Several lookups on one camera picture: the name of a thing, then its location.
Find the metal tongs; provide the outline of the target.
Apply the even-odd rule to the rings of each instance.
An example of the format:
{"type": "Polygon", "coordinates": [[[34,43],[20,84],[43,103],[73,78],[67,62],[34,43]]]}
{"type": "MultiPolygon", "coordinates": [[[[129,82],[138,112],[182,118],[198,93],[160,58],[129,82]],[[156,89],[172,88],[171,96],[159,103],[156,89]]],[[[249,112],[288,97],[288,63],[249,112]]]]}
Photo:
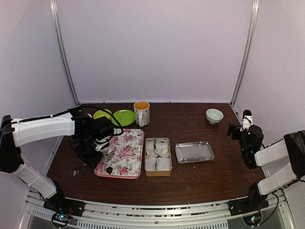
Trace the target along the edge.
{"type": "Polygon", "coordinates": [[[70,171],[70,175],[76,176],[77,174],[79,174],[81,171],[86,170],[86,169],[95,169],[100,163],[107,161],[108,159],[110,159],[111,157],[113,157],[114,151],[111,151],[109,153],[106,154],[106,151],[102,151],[102,155],[103,157],[101,158],[101,160],[98,162],[98,164],[95,167],[90,167],[88,164],[84,163],[74,169],[72,169],[70,171]]]}

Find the tan tin lid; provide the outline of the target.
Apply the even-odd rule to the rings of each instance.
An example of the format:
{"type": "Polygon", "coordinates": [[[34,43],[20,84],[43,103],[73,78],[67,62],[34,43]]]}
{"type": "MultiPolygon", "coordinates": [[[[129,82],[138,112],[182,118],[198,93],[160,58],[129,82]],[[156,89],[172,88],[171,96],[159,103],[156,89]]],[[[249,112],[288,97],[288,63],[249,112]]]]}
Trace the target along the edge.
{"type": "Polygon", "coordinates": [[[213,161],[215,159],[208,141],[176,144],[175,154],[178,164],[213,161]]]}

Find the white swirl chocolate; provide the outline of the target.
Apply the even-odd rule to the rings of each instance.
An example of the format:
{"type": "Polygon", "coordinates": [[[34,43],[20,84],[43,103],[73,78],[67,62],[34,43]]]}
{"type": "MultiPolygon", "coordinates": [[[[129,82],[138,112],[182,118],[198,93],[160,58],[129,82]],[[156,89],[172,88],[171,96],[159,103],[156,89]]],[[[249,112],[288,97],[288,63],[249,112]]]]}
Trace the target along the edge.
{"type": "Polygon", "coordinates": [[[153,149],[151,149],[151,148],[147,148],[147,149],[146,149],[146,154],[147,154],[148,156],[152,155],[153,153],[154,153],[153,149]]]}

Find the white heart chocolate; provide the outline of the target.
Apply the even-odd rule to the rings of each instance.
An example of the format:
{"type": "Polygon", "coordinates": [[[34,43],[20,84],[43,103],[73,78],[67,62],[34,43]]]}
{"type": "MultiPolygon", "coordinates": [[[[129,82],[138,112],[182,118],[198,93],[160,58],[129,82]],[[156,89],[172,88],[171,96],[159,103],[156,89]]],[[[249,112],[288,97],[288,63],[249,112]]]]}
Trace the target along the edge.
{"type": "Polygon", "coordinates": [[[163,152],[163,154],[168,153],[168,148],[164,148],[164,149],[162,150],[162,152],[163,152]]]}

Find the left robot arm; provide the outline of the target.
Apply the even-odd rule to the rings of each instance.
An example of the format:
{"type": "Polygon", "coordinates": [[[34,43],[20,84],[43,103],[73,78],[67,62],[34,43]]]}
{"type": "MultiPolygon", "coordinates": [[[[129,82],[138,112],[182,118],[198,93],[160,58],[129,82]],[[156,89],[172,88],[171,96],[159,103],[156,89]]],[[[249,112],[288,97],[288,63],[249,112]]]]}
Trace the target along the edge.
{"type": "Polygon", "coordinates": [[[104,144],[105,138],[112,134],[108,118],[93,119],[81,108],[28,119],[6,115],[0,125],[0,170],[14,174],[36,189],[58,212],[64,212],[69,204],[60,186],[26,163],[20,147],[43,139],[71,136],[77,156],[95,168],[102,158],[96,143],[104,144]]]}

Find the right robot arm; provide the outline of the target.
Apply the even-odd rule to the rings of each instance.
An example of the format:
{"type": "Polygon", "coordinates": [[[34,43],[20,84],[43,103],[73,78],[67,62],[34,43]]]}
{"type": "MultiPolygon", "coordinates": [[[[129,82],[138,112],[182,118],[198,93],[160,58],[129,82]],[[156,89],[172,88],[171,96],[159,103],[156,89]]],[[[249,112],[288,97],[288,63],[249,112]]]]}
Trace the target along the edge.
{"type": "Polygon", "coordinates": [[[273,173],[252,184],[244,200],[247,210],[255,210],[272,192],[305,176],[305,131],[297,131],[263,147],[263,131],[254,124],[229,122],[227,135],[239,141],[241,157],[249,169],[278,165],[273,173]]]}

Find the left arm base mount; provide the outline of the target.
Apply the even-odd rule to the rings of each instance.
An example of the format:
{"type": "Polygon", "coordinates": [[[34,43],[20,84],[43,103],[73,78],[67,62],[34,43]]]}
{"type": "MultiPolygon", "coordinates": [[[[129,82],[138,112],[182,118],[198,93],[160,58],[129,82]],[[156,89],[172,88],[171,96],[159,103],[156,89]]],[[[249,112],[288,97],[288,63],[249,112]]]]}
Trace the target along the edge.
{"type": "Polygon", "coordinates": [[[45,198],[40,194],[43,200],[43,207],[52,210],[51,223],[56,228],[66,227],[73,217],[81,217],[83,215],[85,203],[79,200],[66,198],[62,193],[56,193],[51,198],[45,198]]]}

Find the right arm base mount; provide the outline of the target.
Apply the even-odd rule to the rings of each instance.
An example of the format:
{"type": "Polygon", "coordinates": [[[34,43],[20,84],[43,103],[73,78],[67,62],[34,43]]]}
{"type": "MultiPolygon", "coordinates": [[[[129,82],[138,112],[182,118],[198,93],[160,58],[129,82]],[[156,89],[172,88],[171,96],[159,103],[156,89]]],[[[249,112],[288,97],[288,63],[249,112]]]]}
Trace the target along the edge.
{"type": "Polygon", "coordinates": [[[262,209],[269,207],[268,195],[262,195],[257,183],[250,186],[248,196],[241,199],[232,198],[228,201],[231,216],[243,215],[257,211],[254,215],[245,216],[243,221],[247,226],[256,227],[263,222],[262,209]]]}

